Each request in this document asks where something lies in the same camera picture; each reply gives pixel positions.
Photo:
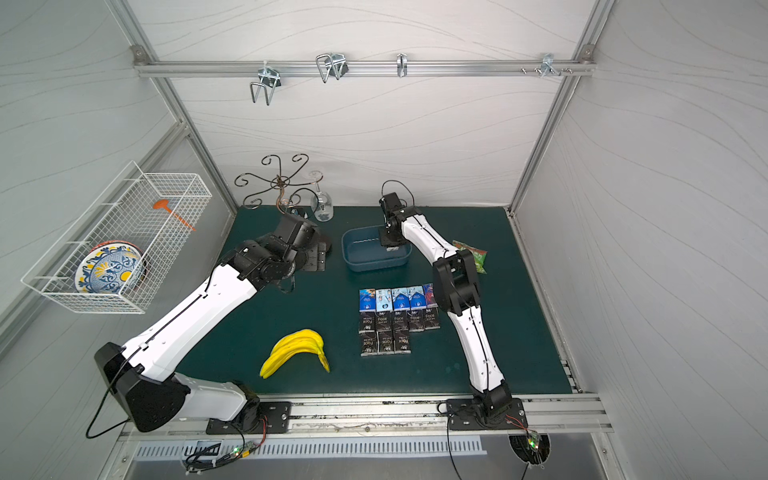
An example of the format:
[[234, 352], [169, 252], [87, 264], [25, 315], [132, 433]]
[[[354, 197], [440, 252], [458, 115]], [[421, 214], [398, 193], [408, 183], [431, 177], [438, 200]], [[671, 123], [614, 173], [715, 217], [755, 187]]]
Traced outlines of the teal storage box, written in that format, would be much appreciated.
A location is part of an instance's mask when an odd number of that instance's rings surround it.
[[404, 266], [411, 253], [410, 244], [382, 246], [378, 226], [354, 228], [342, 235], [342, 257], [349, 270], [355, 273]]

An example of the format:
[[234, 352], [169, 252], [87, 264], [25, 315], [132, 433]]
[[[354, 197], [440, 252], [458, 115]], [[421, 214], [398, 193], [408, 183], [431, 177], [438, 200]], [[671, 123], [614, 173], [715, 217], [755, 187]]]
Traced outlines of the red blue tissue pack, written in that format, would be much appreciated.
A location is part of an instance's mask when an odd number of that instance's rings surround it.
[[438, 307], [434, 294], [434, 285], [432, 283], [423, 285], [423, 292], [425, 297], [425, 305], [429, 309], [435, 309]]

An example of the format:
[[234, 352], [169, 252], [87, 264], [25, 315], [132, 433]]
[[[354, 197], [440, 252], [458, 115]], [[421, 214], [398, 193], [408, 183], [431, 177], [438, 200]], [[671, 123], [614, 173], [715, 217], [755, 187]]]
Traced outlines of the dark blue tissue pack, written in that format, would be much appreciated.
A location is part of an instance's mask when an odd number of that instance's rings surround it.
[[359, 291], [359, 311], [376, 311], [376, 290], [371, 288]]

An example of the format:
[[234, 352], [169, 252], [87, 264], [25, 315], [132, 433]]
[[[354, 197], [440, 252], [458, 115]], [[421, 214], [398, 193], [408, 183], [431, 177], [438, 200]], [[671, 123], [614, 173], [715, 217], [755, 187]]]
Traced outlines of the light blue tissue pack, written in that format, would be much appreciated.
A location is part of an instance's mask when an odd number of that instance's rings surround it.
[[421, 285], [408, 288], [409, 306], [411, 310], [423, 310], [427, 308], [424, 289]]
[[410, 290], [408, 287], [393, 288], [391, 294], [394, 312], [410, 310]]

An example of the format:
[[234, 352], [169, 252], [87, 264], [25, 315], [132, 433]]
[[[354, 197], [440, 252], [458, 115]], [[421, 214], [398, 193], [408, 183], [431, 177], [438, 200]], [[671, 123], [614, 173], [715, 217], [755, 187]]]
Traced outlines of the white blue tissue pack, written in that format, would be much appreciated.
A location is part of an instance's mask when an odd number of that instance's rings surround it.
[[391, 289], [377, 289], [375, 299], [377, 313], [393, 311], [393, 296]]

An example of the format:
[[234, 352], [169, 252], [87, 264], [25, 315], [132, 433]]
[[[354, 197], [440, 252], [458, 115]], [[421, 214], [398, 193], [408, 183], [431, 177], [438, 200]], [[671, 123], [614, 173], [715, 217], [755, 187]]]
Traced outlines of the black tissue pack top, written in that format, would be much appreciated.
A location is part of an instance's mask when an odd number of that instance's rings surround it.
[[436, 330], [440, 328], [439, 310], [437, 308], [427, 308], [424, 310], [424, 329]]

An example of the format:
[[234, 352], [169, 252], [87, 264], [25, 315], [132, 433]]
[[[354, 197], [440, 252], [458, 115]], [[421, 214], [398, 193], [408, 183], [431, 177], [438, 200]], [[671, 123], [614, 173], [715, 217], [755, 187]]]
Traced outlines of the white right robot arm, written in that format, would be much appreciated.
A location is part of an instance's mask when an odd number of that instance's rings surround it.
[[380, 240], [386, 246], [409, 243], [429, 261], [436, 303], [451, 320], [468, 365], [477, 415], [486, 419], [504, 413], [512, 394], [494, 358], [482, 320], [479, 274], [472, 254], [445, 240], [415, 207], [397, 207], [384, 214]]

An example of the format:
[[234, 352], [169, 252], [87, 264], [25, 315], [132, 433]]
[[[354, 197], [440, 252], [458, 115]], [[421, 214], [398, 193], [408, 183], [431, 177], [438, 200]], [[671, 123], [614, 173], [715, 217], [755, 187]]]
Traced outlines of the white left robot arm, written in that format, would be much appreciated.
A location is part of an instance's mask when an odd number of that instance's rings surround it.
[[138, 431], [172, 421], [239, 420], [258, 397], [232, 382], [199, 380], [177, 371], [184, 357], [229, 313], [265, 287], [288, 279], [320, 240], [318, 226], [284, 214], [274, 232], [227, 253], [208, 278], [147, 330], [94, 355], [107, 388]]

